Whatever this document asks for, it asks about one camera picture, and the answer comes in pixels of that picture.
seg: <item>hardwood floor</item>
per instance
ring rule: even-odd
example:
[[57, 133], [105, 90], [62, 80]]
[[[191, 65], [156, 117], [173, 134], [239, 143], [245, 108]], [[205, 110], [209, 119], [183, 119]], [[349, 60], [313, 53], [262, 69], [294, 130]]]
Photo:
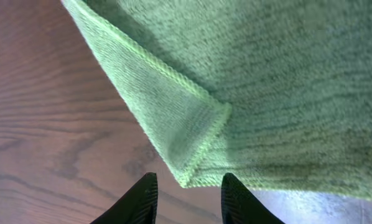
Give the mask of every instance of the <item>hardwood floor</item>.
[[[157, 223], [221, 223], [220, 190], [179, 187], [60, 1], [0, 0], [0, 223], [89, 223], [145, 172], [159, 179]], [[289, 223], [320, 214], [256, 194]], [[372, 223], [371, 202], [335, 198], [335, 213]]]

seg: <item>green towel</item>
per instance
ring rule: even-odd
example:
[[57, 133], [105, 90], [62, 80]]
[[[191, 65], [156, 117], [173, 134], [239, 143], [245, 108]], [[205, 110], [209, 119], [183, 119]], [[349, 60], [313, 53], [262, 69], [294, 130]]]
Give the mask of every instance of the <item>green towel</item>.
[[372, 0], [63, 0], [182, 187], [372, 200]]

